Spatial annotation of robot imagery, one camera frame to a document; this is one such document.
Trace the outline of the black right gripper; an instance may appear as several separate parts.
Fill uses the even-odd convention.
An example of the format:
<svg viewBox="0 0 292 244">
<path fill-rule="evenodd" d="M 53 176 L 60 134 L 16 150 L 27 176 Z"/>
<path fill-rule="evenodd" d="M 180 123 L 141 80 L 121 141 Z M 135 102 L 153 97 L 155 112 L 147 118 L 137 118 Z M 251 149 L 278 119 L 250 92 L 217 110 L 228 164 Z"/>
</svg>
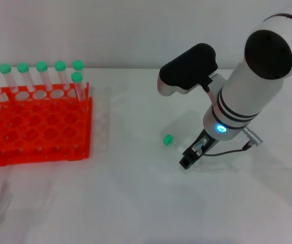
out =
<svg viewBox="0 0 292 244">
<path fill-rule="evenodd" d="M 204 145 L 199 146 L 204 138 L 207 139 L 207 142 Z M 205 155 L 218 142 L 218 140 L 210 136 L 209 133 L 203 129 L 195 141 L 183 153 L 183 157 L 179 162 L 180 165 L 184 169 L 189 169 L 196 162 L 196 154 Z"/>
</svg>

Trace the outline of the orange plastic test tube rack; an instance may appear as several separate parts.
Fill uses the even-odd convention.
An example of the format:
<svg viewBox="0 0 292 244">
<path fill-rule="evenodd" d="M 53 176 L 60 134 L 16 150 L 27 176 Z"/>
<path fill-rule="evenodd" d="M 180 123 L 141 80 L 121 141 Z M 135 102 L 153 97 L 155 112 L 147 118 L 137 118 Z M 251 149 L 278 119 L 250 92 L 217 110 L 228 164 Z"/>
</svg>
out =
<svg viewBox="0 0 292 244">
<path fill-rule="evenodd" d="M 0 94 L 0 167 L 14 164 L 79 161 L 90 156 L 93 99 L 78 101 L 74 84 L 30 93 L 19 86 Z"/>
</svg>

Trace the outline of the silver round connector plug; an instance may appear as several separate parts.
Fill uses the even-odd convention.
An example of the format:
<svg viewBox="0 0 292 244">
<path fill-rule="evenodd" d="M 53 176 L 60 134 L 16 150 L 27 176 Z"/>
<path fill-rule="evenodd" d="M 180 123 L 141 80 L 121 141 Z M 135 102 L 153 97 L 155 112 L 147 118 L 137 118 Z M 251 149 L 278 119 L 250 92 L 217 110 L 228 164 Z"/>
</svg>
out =
<svg viewBox="0 0 292 244">
<path fill-rule="evenodd" d="M 252 142 L 253 145 L 259 146 L 262 143 L 262 139 L 248 127 L 244 127 L 242 131 L 246 134 L 246 136 Z"/>
</svg>

